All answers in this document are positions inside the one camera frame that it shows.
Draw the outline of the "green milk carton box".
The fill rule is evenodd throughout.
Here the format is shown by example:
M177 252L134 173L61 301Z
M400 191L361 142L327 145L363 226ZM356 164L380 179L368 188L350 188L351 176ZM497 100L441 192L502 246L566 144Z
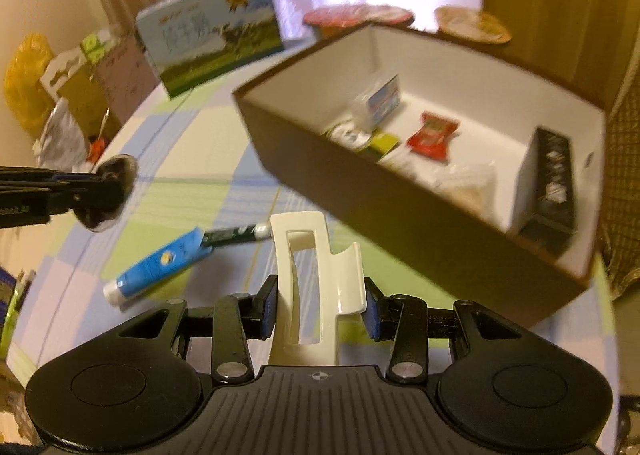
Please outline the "green milk carton box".
M273 0L163 0L136 30L172 98L283 50Z

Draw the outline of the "orange lid noodle bowl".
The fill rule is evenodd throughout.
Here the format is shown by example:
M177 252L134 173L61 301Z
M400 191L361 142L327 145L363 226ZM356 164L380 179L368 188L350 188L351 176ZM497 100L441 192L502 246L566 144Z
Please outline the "orange lid noodle bowl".
M510 30L495 15L459 6L438 7L434 11L438 30L477 44L505 45L512 40Z

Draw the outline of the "quilted chair cushion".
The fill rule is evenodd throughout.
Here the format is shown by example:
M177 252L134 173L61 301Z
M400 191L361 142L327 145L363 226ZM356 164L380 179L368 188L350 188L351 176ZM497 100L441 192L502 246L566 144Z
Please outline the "quilted chair cushion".
M639 77L608 115L601 216L608 290L616 300L639 283Z

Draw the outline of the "brown cardboard storage box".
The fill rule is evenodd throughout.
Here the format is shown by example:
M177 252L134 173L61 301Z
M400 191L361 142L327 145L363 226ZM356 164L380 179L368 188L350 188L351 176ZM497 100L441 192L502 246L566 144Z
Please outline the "brown cardboard storage box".
M385 75L400 140L432 113L457 123L445 163L408 152L408 174L329 137ZM450 295L523 326L589 287L603 192L605 114L575 89L450 38L368 23L322 40L236 88L262 166ZM518 173L538 128L572 150L576 231L552 257L512 229Z

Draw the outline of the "checkered tablecloth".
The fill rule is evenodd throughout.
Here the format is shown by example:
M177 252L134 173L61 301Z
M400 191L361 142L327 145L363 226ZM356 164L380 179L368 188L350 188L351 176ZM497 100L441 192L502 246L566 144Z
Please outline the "checkered tablecloth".
M613 446L617 353L594 251L586 291L523 326L450 295L262 166L236 88L291 56L243 67L142 116L114 143L139 175L122 216L91 233L67 219L24 232L43 261L8 362L51 454L602 454ZM272 237L213 248L120 307L105 284L200 228L322 212L334 253L357 243L364 278L427 304L428 376L386 380L393 342L360 314L338 323L336 366L269 362L255 377L212 376L216 302L277 275Z

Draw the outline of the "black product box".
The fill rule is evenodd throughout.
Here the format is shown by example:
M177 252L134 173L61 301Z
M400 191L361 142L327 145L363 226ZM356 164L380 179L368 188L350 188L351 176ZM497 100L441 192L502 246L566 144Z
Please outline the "black product box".
M518 178L511 231L559 257L576 233L572 148L563 134L538 126Z

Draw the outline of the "white hair claw clip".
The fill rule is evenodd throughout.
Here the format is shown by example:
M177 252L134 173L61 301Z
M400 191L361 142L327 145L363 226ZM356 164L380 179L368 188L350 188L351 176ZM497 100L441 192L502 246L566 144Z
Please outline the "white hair claw clip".
M282 212L269 224L278 278L269 362L336 366L338 323L367 310L360 245L334 253L322 212Z

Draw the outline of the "silver plastic bag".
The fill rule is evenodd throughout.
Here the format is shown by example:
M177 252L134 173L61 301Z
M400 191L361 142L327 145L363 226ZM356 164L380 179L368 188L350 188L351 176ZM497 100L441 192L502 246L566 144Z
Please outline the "silver plastic bag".
M58 99L44 124L40 138L34 143L34 154L39 168L88 171L89 144L65 98Z

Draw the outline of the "cotton swab bag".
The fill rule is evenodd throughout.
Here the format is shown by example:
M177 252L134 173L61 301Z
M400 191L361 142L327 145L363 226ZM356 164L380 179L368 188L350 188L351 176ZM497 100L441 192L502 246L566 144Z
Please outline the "cotton swab bag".
M398 171L475 217L495 220L497 169L493 163L439 165L407 158Z

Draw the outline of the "dark hair scrunchie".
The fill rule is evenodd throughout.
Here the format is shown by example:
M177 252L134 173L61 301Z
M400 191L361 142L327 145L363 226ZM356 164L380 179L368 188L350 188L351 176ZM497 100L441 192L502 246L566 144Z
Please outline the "dark hair scrunchie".
M124 209L129 196L134 189L138 173L137 160L128 155L116 155L102 163L94 174L101 176L98 180L88 180L84 182L102 181L105 184L105 195L107 197L107 211L78 212L73 210L78 221L89 231L100 232L109 227L119 218Z

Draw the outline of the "blue tissue packet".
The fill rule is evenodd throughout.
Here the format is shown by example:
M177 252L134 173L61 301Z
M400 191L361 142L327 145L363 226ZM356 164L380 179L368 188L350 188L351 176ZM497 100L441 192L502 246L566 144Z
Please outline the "blue tissue packet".
M354 97L349 103L350 115L355 126L372 132L384 120L393 115L400 106L400 85L397 75L378 78L370 87Z

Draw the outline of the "blue hand cream tube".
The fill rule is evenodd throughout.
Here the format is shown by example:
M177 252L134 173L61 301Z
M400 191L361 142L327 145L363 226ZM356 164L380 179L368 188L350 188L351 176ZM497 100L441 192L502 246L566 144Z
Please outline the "blue hand cream tube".
M113 307L120 307L207 257L212 246L205 246L204 231L196 227L140 260L103 287L103 296Z

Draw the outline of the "dark green small tube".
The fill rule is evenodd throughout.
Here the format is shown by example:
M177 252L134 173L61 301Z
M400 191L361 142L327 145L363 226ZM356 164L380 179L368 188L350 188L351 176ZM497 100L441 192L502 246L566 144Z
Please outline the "dark green small tube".
M231 245L265 241L271 237L269 223L255 223L242 227L226 227L225 229L205 232L201 241L203 248L219 248Z

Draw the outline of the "red snack packet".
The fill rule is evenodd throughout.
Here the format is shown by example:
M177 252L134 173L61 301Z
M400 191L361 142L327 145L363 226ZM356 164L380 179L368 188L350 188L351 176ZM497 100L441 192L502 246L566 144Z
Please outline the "red snack packet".
M447 163L449 160L449 141L458 131L460 123L430 112L421 114L421 128L411 137L407 145L412 152L430 160Z

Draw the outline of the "yellow plastic bag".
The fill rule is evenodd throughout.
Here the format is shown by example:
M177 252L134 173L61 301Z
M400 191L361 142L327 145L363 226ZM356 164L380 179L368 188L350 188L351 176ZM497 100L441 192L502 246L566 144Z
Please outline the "yellow plastic bag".
M55 102L40 82L54 53L47 37L28 34L6 68L3 93L17 123L34 140L40 138Z

